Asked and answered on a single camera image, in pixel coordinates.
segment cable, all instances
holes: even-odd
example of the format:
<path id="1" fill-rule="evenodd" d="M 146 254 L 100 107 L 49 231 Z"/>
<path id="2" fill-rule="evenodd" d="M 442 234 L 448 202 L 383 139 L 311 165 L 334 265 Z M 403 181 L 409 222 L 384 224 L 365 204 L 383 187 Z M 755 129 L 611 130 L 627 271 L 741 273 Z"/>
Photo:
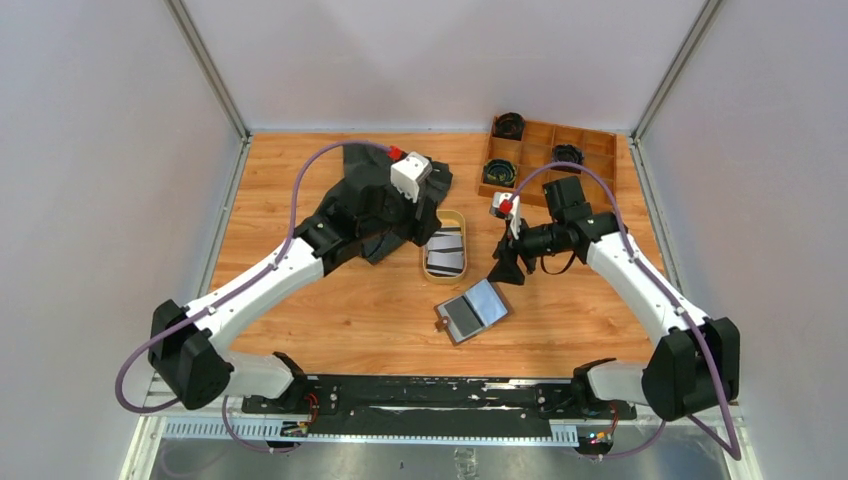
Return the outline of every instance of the cable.
<path id="1" fill-rule="evenodd" d="M 567 399 L 565 399 L 564 402 L 562 402 L 558 405 L 555 405 L 555 406 L 553 406 L 553 407 L 551 407 L 547 410 L 540 410 L 540 412 L 541 413 L 551 413 L 558 408 L 565 408 L 565 407 L 569 406 L 571 404 L 571 402 L 573 402 L 573 401 L 574 401 L 574 397 L 568 397 Z"/>
<path id="2" fill-rule="evenodd" d="M 556 163 L 548 163 L 537 168 L 535 171 L 533 171 L 533 173 L 525 177 L 524 180 L 522 180 L 521 183 L 518 185 L 518 188 L 516 188 L 515 191 L 512 192 L 512 195 L 509 197 L 509 200 L 507 200 L 507 203 L 512 205 L 513 199 L 515 199 L 515 197 L 521 193 L 524 187 L 527 186 L 527 184 L 531 180 L 533 180 L 533 178 L 545 172 L 546 170 L 550 170 L 556 166 Z M 727 398 L 724 393 L 724 387 L 721 383 L 721 376 L 718 373 L 718 367 L 716 366 L 715 359 L 713 358 L 712 352 L 710 351 L 710 346 L 707 345 L 707 339 L 704 338 L 704 334 L 701 333 L 701 331 L 698 329 L 698 326 L 695 324 L 695 321 L 692 319 L 691 315 L 689 315 L 689 312 L 683 308 L 683 305 L 678 300 L 677 295 L 672 293 L 671 290 L 669 290 L 668 287 L 665 286 L 665 283 L 663 283 L 651 271 L 651 269 L 648 268 L 648 266 L 642 261 L 641 256 L 635 255 L 633 245 L 630 244 L 630 239 L 627 236 L 627 230 L 625 229 L 624 222 L 621 219 L 621 210 L 619 210 L 618 203 L 615 201 L 615 196 L 610 191 L 609 186 L 607 186 L 607 184 L 601 179 L 601 177 L 598 176 L 597 173 L 584 167 L 583 165 L 578 165 L 574 163 L 570 164 L 569 167 L 575 168 L 577 170 L 580 170 L 581 172 L 588 174 L 590 177 L 592 177 L 593 180 L 598 182 L 598 185 L 600 185 L 601 188 L 604 190 L 604 193 L 606 194 L 607 198 L 610 201 L 610 204 L 612 205 L 613 213 L 615 213 L 615 221 L 618 224 L 618 233 L 619 235 L 621 235 L 621 241 L 624 244 L 624 248 L 627 250 L 628 256 L 633 261 L 633 263 L 637 267 L 639 267 L 639 270 L 641 270 L 642 273 L 644 273 L 645 276 L 647 276 L 648 279 L 650 279 L 651 282 L 656 285 L 656 287 L 660 289 L 661 292 L 663 292 L 663 295 L 665 295 L 665 297 L 668 299 L 669 302 L 671 302 L 672 306 L 674 306 L 675 309 L 680 308 L 683 310 L 683 321 L 686 322 L 686 326 L 688 326 L 689 329 L 692 331 L 692 334 L 695 337 L 695 341 L 698 342 L 698 346 L 700 347 L 701 352 L 704 354 L 704 360 L 706 361 L 707 369 L 710 372 L 710 378 L 712 379 L 713 388 L 715 388 L 716 398 L 718 399 L 719 409 L 721 410 L 721 416 L 724 420 L 724 427 L 727 430 L 727 436 L 730 438 L 730 443 L 728 444 L 727 442 L 725 442 L 721 437 L 718 436 L 715 431 L 713 431 L 713 429 L 708 427 L 702 421 L 695 418 L 695 416 L 689 415 L 689 419 L 695 422 L 696 425 L 701 427 L 701 429 L 704 430 L 704 432 L 706 432 L 707 435 L 709 435 L 713 440 L 715 440 L 728 454 L 730 454 L 730 456 L 734 460 L 741 460 L 742 449 L 739 446 L 739 439 L 736 436 L 736 429 L 733 427 L 733 418 L 730 416 L 730 406 L 728 405 Z M 615 455 L 628 456 L 636 454 L 644 450 L 644 448 L 642 447 L 638 447 L 628 452 L 623 452 Z"/>
<path id="3" fill-rule="evenodd" d="M 321 155 L 327 153 L 328 151 L 334 148 L 338 148 L 344 145 L 366 145 L 379 148 L 384 152 L 389 151 L 389 147 L 381 145 L 379 143 L 364 140 L 342 140 L 339 142 L 331 143 L 330 145 L 327 145 L 324 148 L 315 152 L 315 154 L 312 155 L 312 157 L 310 157 L 309 160 L 307 160 L 303 164 L 303 166 L 300 168 L 300 171 L 297 172 L 297 177 L 294 180 L 294 186 L 292 187 L 291 209 L 289 214 L 289 228 L 288 232 L 286 233 L 286 239 L 283 241 L 283 245 L 280 248 L 280 253 L 278 253 L 277 256 L 274 258 L 275 265 L 280 264 L 280 262 L 283 260 L 283 257 L 285 257 L 286 253 L 288 253 L 289 247 L 291 246 L 291 242 L 294 240 L 294 228 L 297 222 L 297 192 L 298 189 L 300 189 L 300 183 L 303 181 L 303 175 L 306 173 L 306 170 L 309 168 L 309 166 L 312 165 L 312 163 L 317 160 Z M 118 370 L 118 375 L 115 378 L 115 398 L 118 400 L 118 403 L 122 407 L 124 407 L 124 409 L 138 414 L 156 413 L 166 408 L 172 407 L 173 405 L 176 405 L 176 403 L 179 402 L 179 399 L 177 398 L 168 400 L 167 402 L 161 405 L 156 405 L 153 407 L 138 406 L 130 403 L 130 401 L 124 395 L 124 378 L 126 378 L 127 372 L 129 371 L 132 364 L 135 363 L 138 357 L 140 357 L 144 352 L 149 350 L 152 346 L 161 342 L 165 338 L 173 335 L 175 332 L 181 330 L 182 328 L 206 317 L 209 314 L 209 307 L 213 307 L 214 309 L 220 308 L 221 305 L 227 303 L 237 295 L 241 294 L 243 291 L 253 286 L 256 282 L 265 277 L 268 272 L 272 271 L 272 269 L 273 267 L 271 265 L 266 265 L 265 268 L 260 270 L 253 278 L 249 279 L 242 285 L 239 285 L 238 287 L 234 288 L 228 294 L 221 296 L 220 298 L 209 304 L 207 307 L 199 309 L 197 312 L 195 312 L 188 318 L 177 322 L 176 324 L 163 330 L 162 332 L 159 332 L 158 334 L 151 337 L 150 340 L 147 340 L 146 342 L 142 343 L 141 346 L 136 348 L 135 351 L 133 351 L 126 359 L 126 361 L 124 361 L 123 365 L 121 365 L 121 368 Z"/>
<path id="4" fill-rule="evenodd" d="M 268 453 L 268 454 L 271 454 L 271 455 L 273 455 L 275 453 L 288 453 L 288 452 L 291 452 L 291 451 L 297 449 L 297 447 L 300 446 L 300 444 L 298 443 L 293 447 L 286 447 L 286 448 L 264 447 L 263 448 L 263 447 L 257 447 L 256 445 L 254 445 L 252 443 L 248 443 L 247 440 L 239 437 L 238 434 L 236 433 L 235 429 L 233 429 L 233 426 L 230 425 L 230 419 L 227 416 L 227 402 L 229 400 L 230 400 L 230 396 L 224 395 L 224 401 L 223 401 L 223 403 L 221 403 L 221 418 L 224 420 L 224 428 L 227 430 L 227 434 L 230 436 L 230 438 L 233 439 L 234 442 L 238 443 L 242 447 L 244 447 L 244 448 L 246 448 L 246 449 L 248 449 L 252 452 Z"/>
<path id="5" fill-rule="evenodd" d="M 655 431 L 654 434 L 651 435 L 651 438 L 646 440 L 645 443 L 643 443 L 642 445 L 639 445 L 638 447 L 636 447 L 634 449 L 627 450 L 626 452 L 608 453 L 606 455 L 589 455 L 589 454 L 577 453 L 576 455 L 581 456 L 581 457 L 590 458 L 592 460 L 599 460 L 599 461 L 603 460 L 605 458 L 609 458 L 609 459 L 612 459 L 612 460 L 615 460 L 617 458 L 627 458 L 627 457 L 636 455 L 637 453 L 642 453 L 645 450 L 651 448 L 655 443 L 657 443 L 657 440 L 659 440 L 660 437 L 662 436 L 663 430 L 665 430 L 665 426 L 666 426 L 666 421 L 663 420 L 660 423 L 659 428 L 657 428 L 657 431 Z"/>
<path id="6" fill-rule="evenodd" d="M 616 408 L 613 402 L 610 402 L 610 409 L 613 412 L 612 425 L 610 425 L 610 428 L 604 430 L 603 433 L 605 435 L 612 435 L 615 432 L 615 427 L 618 426 L 618 408 Z"/>
<path id="7" fill-rule="evenodd" d="M 360 250 L 361 250 L 360 253 L 362 254 L 362 258 L 367 260 L 368 257 L 371 257 L 375 253 L 379 252 L 380 249 L 383 247 L 383 244 L 386 243 L 386 237 L 388 237 L 388 236 L 389 236 L 388 232 L 384 233 L 383 236 L 380 237 L 380 240 L 377 242 L 377 246 L 374 247 L 374 249 L 368 255 L 365 255 L 365 245 L 363 244 L 362 247 L 360 248 Z"/>
<path id="8" fill-rule="evenodd" d="M 318 418 L 318 409 L 320 408 L 320 405 L 318 405 L 318 397 L 316 397 L 314 393 L 310 393 L 309 395 L 306 396 L 306 398 L 309 399 L 309 414 L 310 414 L 310 419 L 309 419 L 309 422 L 307 422 L 307 425 L 312 425 L 313 423 L 315 423 L 315 420 Z"/>
<path id="9" fill-rule="evenodd" d="M 574 259 L 575 259 L 575 258 L 577 258 L 577 253 L 576 253 L 576 252 L 571 252 L 571 258 L 569 258 L 569 259 L 568 259 L 568 263 L 566 263 L 566 264 L 565 264 L 565 266 L 564 266 L 564 267 L 562 267 L 562 270 L 560 270 L 560 271 L 558 271 L 558 272 L 556 272 L 556 273 L 551 273 L 551 272 L 549 272 L 549 271 L 548 271 L 548 269 L 547 269 L 547 267 L 545 267 L 545 257 L 546 257 L 546 256 L 547 256 L 547 255 L 542 255 L 542 258 L 540 258 L 540 259 L 539 259 L 539 264 L 540 264 L 540 266 L 542 267 L 542 271 L 543 271 L 543 272 L 545 272 L 545 273 L 547 273 L 548 275 L 562 275 L 562 274 L 563 274 L 563 273 L 565 273 L 565 272 L 566 272 L 569 268 L 571 268 L 571 264 L 573 264 L 573 263 L 574 263 Z"/>

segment open tin box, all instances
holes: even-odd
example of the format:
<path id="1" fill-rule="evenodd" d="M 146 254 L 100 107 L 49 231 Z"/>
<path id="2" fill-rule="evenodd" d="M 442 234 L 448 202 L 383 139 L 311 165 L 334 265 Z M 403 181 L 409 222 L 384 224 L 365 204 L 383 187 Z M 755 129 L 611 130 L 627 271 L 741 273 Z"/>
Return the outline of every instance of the open tin box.
<path id="1" fill-rule="evenodd" d="M 427 280 L 439 285 L 452 285 L 462 280 L 468 271 L 465 217 L 454 210 L 438 210 L 436 216 L 442 222 L 442 228 L 421 248 L 421 269 Z M 451 236 L 458 236 L 459 241 L 448 238 Z M 445 247 L 433 248 L 440 243 Z M 461 260 L 457 259 L 457 254 L 461 254 Z"/>

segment metal frame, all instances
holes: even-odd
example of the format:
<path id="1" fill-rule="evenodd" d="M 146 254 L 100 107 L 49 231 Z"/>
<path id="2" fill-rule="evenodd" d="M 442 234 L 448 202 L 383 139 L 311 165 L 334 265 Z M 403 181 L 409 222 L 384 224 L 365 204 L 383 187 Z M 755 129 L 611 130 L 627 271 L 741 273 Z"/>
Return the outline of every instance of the metal frame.
<path id="1" fill-rule="evenodd" d="M 680 45 L 680 49 L 674 56 L 674 60 L 672 60 L 671 65 L 669 65 L 668 70 L 663 76 L 662 81 L 660 81 L 660 84 L 657 86 L 653 97 L 650 102 L 648 102 L 648 106 L 645 107 L 645 111 L 642 113 L 639 123 L 636 125 L 636 128 L 630 132 L 628 139 L 631 157 L 633 158 L 633 163 L 636 166 L 636 173 L 639 176 L 639 183 L 642 187 L 642 195 L 645 197 L 645 204 L 648 207 L 648 215 L 650 216 L 651 224 L 654 226 L 654 235 L 657 240 L 657 245 L 660 247 L 660 253 L 663 257 L 665 274 L 672 285 L 676 286 L 677 289 L 684 294 L 688 293 L 687 285 L 677 266 L 677 250 L 674 247 L 674 242 L 671 239 L 671 236 L 668 234 L 668 225 L 665 221 L 665 215 L 663 215 L 662 207 L 656 197 L 654 176 L 651 172 L 650 162 L 647 159 L 645 150 L 642 148 L 642 139 L 650 129 L 657 113 L 662 108 L 663 103 L 665 103 L 669 92 L 671 92 L 672 88 L 674 88 L 675 83 L 677 83 L 677 79 L 680 77 L 680 74 L 686 68 L 689 59 L 692 57 L 692 53 L 701 43 L 701 40 L 704 38 L 704 34 L 712 25 L 716 18 L 716 14 L 723 4 L 724 0 L 706 0 L 704 6 L 701 7 L 701 11 L 698 13 L 695 23 L 692 25 L 692 28 L 689 29 L 689 33 L 687 33 L 685 40 L 683 40 L 683 43 Z"/>
<path id="2" fill-rule="evenodd" d="M 657 112 L 660 107 L 662 107 L 663 102 L 665 102 L 668 92 L 671 91 L 672 87 L 674 87 L 674 84 L 677 82 L 677 78 L 685 68 L 692 52 L 695 51 L 695 48 L 697 48 L 698 44 L 701 42 L 704 33 L 712 24 L 716 17 L 716 13 L 723 3 L 724 0 L 706 0 L 706 3 L 698 13 L 698 17 L 695 19 L 695 23 L 692 25 L 692 28 L 689 29 L 689 33 L 686 34 L 686 39 L 683 40 L 683 44 L 680 45 L 680 50 L 677 51 L 677 54 L 674 56 L 674 60 L 672 60 L 671 65 L 668 67 L 662 81 L 660 81 L 657 90 L 654 92 L 654 96 L 651 98 L 651 101 L 648 102 L 648 106 L 642 113 L 639 123 L 631 133 L 630 137 L 632 139 L 638 141 L 645 136 L 645 132 L 648 131 L 648 128 L 651 126 Z"/>
<path id="3" fill-rule="evenodd" d="M 250 131 L 245 125 L 233 97 L 224 85 L 221 74 L 218 73 L 218 69 L 215 67 L 215 62 L 212 61 L 209 51 L 203 44 L 203 39 L 200 38 L 200 33 L 197 31 L 197 27 L 194 26 L 194 22 L 191 20 L 185 3 L 183 3 L 183 0 L 164 0 L 164 2 L 168 10 L 171 11 L 174 21 L 177 22 L 177 26 L 185 37 L 191 52 L 197 59 L 197 63 L 206 76 L 206 80 L 209 81 L 209 86 L 212 88 L 212 92 L 215 93 L 215 97 L 221 104 L 221 108 L 224 109 L 227 119 L 229 119 L 230 124 L 232 124 L 233 129 L 235 129 L 242 142 L 246 142 L 250 136 Z"/>
<path id="4" fill-rule="evenodd" d="M 198 295 L 200 295 L 206 292 L 211 284 L 215 264 L 223 243 L 224 232 L 226 231 L 226 227 L 230 219 L 236 193 L 238 192 L 239 184 L 244 172 L 247 154 L 252 144 L 252 132 L 245 125 L 244 120 L 236 107 L 235 101 L 227 91 L 208 50 L 203 44 L 200 34 L 191 20 L 183 0 L 164 0 L 164 2 L 171 11 L 174 21 L 183 33 L 192 53 L 195 55 L 201 70 L 209 81 L 209 85 L 220 102 L 221 107 L 232 124 L 233 129 L 242 140 L 242 148 L 239 152 L 238 159 L 233 166 L 229 187 L 227 189 L 223 205 L 220 209 L 215 236 L 210 247 L 209 257 L 198 281 L 197 291 Z M 642 187 L 642 192 L 645 197 L 645 203 L 648 207 L 648 213 L 650 215 L 652 225 L 654 226 L 657 244 L 659 245 L 663 256 L 665 273 L 671 283 L 678 287 L 681 292 L 686 292 L 686 286 L 682 285 L 683 282 L 675 261 L 677 258 L 676 251 L 673 242 L 668 235 L 668 227 L 665 223 L 662 208 L 655 196 L 655 189 L 653 187 L 654 177 L 651 173 L 650 163 L 645 156 L 641 141 L 650 128 L 657 113 L 660 111 L 669 92 L 674 87 L 674 84 L 681 72 L 684 70 L 692 53 L 702 40 L 704 33 L 714 21 L 716 13 L 722 4 L 723 0 L 706 0 L 697 19 L 695 20 L 695 23 L 689 30 L 686 39 L 683 41 L 674 60 L 669 66 L 669 69 L 642 114 L 638 125 L 635 129 L 629 132 L 630 150 L 639 177 L 639 182 Z M 158 401 L 161 401 L 162 396 L 166 394 L 166 392 L 162 391 L 162 388 L 163 382 L 161 379 L 157 378 L 157 376 L 154 376 L 151 381 L 146 402 L 150 401 L 150 403 L 157 403 Z M 638 417 L 636 420 L 625 421 L 622 423 L 644 426 L 653 426 L 660 423 L 659 418 L 657 418 L 649 409 L 637 407 L 637 411 Z M 736 420 L 742 420 L 741 410 L 738 407 L 732 407 L 732 413 Z M 711 410 L 705 412 L 701 415 L 701 417 L 708 425 L 714 426 L 719 432 L 724 434 L 727 433 L 723 429 L 720 415 L 718 415 L 717 412 Z M 238 411 L 233 411 L 232 420 L 237 428 L 241 428 L 243 430 L 242 433 L 246 435 L 247 438 L 256 437 L 256 439 L 259 439 L 263 435 L 261 430 L 262 426 L 268 425 L 269 422 L 271 424 L 279 422 L 282 420 L 282 416 L 247 415 Z M 119 478 L 122 480 L 146 480 L 149 478 L 154 468 L 157 451 L 160 442 L 164 437 L 182 435 L 185 438 L 193 438 L 196 436 L 195 433 L 198 431 L 206 431 L 207 433 L 210 431 L 208 429 L 198 430 L 196 428 L 197 425 L 206 425 L 213 421 L 220 421 L 219 402 L 214 402 L 207 408 L 193 412 L 186 411 L 185 409 L 177 406 L 169 409 L 169 411 L 162 416 L 140 417 Z M 592 423 L 593 422 L 589 421 L 583 425 L 589 426 Z M 730 459 L 730 457 L 726 457 L 728 470 L 731 478 L 733 479 L 752 478 L 759 480 L 761 478 L 759 466 L 757 464 L 756 457 L 754 456 L 753 449 L 750 446 L 750 442 L 748 441 L 747 429 L 744 422 L 740 423 L 741 424 L 738 425 L 737 430 L 742 440 L 743 449 L 745 450 L 745 461 L 734 462 Z M 218 433 L 220 432 L 215 430 L 215 434 L 213 436 L 217 436 Z"/>
<path id="5" fill-rule="evenodd" d="M 243 440 L 280 441 L 280 429 L 286 420 L 272 415 L 242 414 L 232 420 L 233 430 Z M 312 433 L 308 437 L 297 438 L 298 443 L 382 443 L 413 445 L 455 445 L 455 446 L 542 446 L 575 447 L 578 445 L 577 427 L 561 421 L 551 420 L 550 437 L 432 437 L 412 435 L 335 435 Z M 169 417 L 162 438 L 169 439 L 205 439 L 230 440 L 221 416 L 185 416 Z"/>

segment wooden tray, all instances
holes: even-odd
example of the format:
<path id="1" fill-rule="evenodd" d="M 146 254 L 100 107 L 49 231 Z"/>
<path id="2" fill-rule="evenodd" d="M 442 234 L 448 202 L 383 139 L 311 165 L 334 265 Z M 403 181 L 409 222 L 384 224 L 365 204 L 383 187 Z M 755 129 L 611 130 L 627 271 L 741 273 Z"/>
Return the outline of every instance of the wooden tray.
<path id="1" fill-rule="evenodd" d="M 486 151 L 480 164 L 480 174 L 477 175 L 477 194 L 489 199 L 497 192 L 512 192 L 512 188 L 483 183 L 483 166 L 489 160 L 502 158 L 511 162 L 516 168 L 515 185 L 518 186 L 524 178 L 534 170 L 551 160 L 553 148 L 560 144 L 571 144 L 583 151 L 583 165 L 597 173 L 615 195 L 616 187 L 616 141 L 615 135 L 597 130 L 553 125 L 544 122 L 526 120 L 521 141 L 506 140 L 493 136 L 494 120 L 486 141 Z M 521 192 L 521 201 L 527 205 L 544 207 L 545 195 L 542 185 L 563 177 L 577 175 L 583 185 L 586 201 L 592 204 L 595 213 L 612 209 L 604 190 L 590 176 L 570 172 L 548 170 L 531 180 Z"/>

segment black cable coil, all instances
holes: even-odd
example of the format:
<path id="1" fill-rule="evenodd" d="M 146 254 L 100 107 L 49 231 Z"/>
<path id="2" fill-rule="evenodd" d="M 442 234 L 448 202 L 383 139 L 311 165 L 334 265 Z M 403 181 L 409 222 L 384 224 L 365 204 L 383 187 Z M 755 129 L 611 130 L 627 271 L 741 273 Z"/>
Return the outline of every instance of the black cable coil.
<path id="1" fill-rule="evenodd" d="M 521 140 L 524 134 L 524 118 L 515 113 L 509 112 L 501 115 L 495 120 L 495 131 L 492 134 L 498 138 L 506 138 L 507 140 Z"/>
<path id="2" fill-rule="evenodd" d="M 583 165 L 583 159 L 583 152 L 574 145 L 557 145 L 554 147 L 553 156 L 551 157 L 552 162 L 576 163 L 577 165 Z M 580 170 L 566 166 L 553 167 L 552 170 L 580 173 Z"/>
<path id="3" fill-rule="evenodd" d="M 483 166 L 483 183 L 499 187 L 515 187 L 515 165 L 502 158 L 489 160 Z"/>

